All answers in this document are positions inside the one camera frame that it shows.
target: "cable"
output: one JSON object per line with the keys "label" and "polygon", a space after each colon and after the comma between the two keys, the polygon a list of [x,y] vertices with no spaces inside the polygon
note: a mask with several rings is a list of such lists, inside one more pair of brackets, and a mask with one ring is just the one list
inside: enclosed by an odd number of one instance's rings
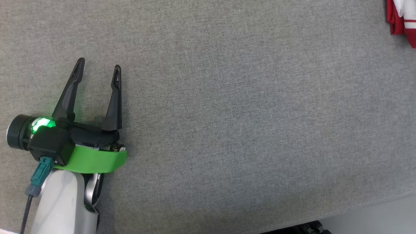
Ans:
{"label": "cable", "polygon": [[20,228],[20,234],[25,232],[27,216],[29,215],[30,204],[32,203],[33,197],[38,197],[40,191],[42,190],[42,184],[45,182],[46,177],[52,171],[54,161],[49,157],[42,157],[39,161],[39,164],[36,167],[36,170],[33,172],[32,177],[30,178],[30,184],[26,188],[25,194],[27,197],[25,214],[23,215],[22,227]]}
{"label": "cable", "polygon": [[29,210],[30,210],[30,204],[32,203],[32,198],[33,198],[33,195],[29,195],[27,197],[26,209],[25,209],[25,214],[23,215],[22,227],[20,228],[20,234],[25,233],[25,227],[26,227],[27,217],[29,216]]}

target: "red and white fabric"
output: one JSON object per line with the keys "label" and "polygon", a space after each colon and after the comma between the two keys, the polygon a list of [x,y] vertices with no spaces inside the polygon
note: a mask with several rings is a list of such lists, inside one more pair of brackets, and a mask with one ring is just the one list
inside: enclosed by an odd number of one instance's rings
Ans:
{"label": "red and white fabric", "polygon": [[387,0],[387,21],[392,34],[405,34],[416,48],[416,0]]}

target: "camera lens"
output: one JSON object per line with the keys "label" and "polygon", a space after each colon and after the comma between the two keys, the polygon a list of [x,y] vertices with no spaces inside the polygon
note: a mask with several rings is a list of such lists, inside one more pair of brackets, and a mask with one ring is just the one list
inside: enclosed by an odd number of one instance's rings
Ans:
{"label": "camera lens", "polygon": [[7,144],[16,149],[28,150],[32,122],[36,117],[18,115],[7,129]]}

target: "white floor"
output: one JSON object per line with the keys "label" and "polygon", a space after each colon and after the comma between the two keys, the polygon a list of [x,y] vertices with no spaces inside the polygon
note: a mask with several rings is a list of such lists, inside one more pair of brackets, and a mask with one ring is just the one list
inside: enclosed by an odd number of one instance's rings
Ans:
{"label": "white floor", "polygon": [[332,234],[414,234],[416,197],[352,210],[320,222]]}

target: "cable connector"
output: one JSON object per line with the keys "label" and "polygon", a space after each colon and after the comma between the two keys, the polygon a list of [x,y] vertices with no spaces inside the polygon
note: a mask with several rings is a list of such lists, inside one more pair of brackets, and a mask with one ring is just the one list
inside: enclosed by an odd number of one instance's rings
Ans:
{"label": "cable connector", "polygon": [[36,167],[36,170],[33,172],[32,177],[30,178],[30,184],[27,187],[25,194],[32,195],[33,197],[38,197],[40,191],[42,190],[42,184],[45,182],[46,177],[52,171],[54,166],[54,161],[49,157],[42,157],[39,161],[39,164]]}

